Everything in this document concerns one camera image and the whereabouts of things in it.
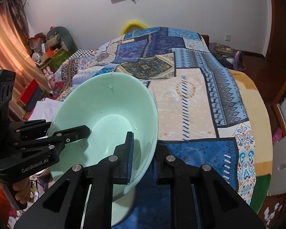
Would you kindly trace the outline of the person's left hand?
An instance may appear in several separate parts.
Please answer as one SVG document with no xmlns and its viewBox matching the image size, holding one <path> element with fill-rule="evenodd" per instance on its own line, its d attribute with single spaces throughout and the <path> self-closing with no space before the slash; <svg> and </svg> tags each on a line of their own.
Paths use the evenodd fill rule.
<svg viewBox="0 0 286 229">
<path fill-rule="evenodd" d="M 13 184 L 13 190 L 16 191 L 15 198 L 21 204 L 24 204 L 30 200 L 30 179 L 25 178 L 15 184 Z"/>
</svg>

